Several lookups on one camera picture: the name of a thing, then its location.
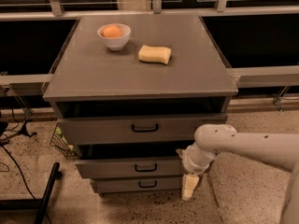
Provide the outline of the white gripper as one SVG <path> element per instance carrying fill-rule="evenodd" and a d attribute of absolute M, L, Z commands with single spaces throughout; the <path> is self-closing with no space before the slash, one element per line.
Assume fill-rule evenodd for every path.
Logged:
<path fill-rule="evenodd" d="M 209 168 L 218 156 L 213 151 L 206 151 L 199 147 L 196 143 L 188 146 L 186 149 L 176 149 L 178 156 L 182 159 L 182 165 L 187 175 L 182 178 L 181 197 L 184 201 L 188 201 L 199 183 L 199 176 Z"/>

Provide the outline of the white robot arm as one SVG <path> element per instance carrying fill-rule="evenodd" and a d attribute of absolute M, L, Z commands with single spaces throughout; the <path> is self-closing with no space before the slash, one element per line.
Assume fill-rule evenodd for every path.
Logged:
<path fill-rule="evenodd" d="M 222 152 L 291 171 L 279 224 L 299 224 L 299 134 L 239 133 L 226 124 L 205 124 L 194 134 L 194 142 L 178 149 L 186 174 L 182 178 L 182 194 L 188 201 L 203 174 Z"/>

